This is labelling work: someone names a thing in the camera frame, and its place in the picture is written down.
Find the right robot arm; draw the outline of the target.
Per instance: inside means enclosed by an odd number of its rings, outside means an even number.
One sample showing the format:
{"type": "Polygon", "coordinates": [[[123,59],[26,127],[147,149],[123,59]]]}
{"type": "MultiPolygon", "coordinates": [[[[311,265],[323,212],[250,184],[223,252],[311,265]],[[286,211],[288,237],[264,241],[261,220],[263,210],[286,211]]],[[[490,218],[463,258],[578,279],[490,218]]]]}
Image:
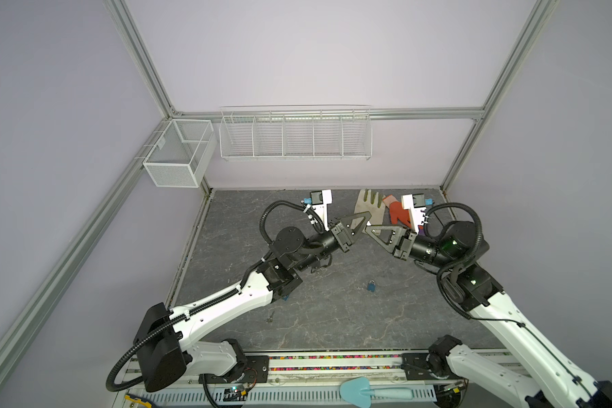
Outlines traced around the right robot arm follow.
{"type": "Polygon", "coordinates": [[[395,258],[435,267],[436,285],[445,302],[463,318],[483,324],[527,374],[520,377],[451,336],[430,348],[432,370],[464,377],[513,407],[612,407],[612,382],[597,380],[571,362],[478,265],[489,245],[477,212],[466,204],[448,202],[426,210],[424,217],[446,208],[462,210],[470,219],[445,224],[433,237],[396,225],[362,221],[360,226],[395,258]]]}

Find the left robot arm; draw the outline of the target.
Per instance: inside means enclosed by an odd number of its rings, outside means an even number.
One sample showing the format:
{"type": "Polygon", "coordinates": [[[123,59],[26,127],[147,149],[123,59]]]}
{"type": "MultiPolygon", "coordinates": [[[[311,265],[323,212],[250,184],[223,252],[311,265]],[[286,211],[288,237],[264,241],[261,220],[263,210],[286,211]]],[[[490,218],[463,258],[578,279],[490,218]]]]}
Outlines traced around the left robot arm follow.
{"type": "Polygon", "coordinates": [[[279,200],[268,205],[259,220],[259,232],[268,253],[246,269],[239,282],[204,299],[168,308],[156,304],[146,311],[132,347],[110,370],[105,387],[110,392],[144,384],[156,392],[172,385],[187,372],[227,380],[241,377],[247,357],[233,339],[209,343],[204,337],[254,309],[289,295],[302,279],[300,271],[318,268],[337,250],[346,252],[361,236],[369,212],[343,217],[327,226],[309,204],[279,200]],[[277,207],[306,214],[316,233],[307,238],[294,226],[270,237],[266,221],[277,207]]]}

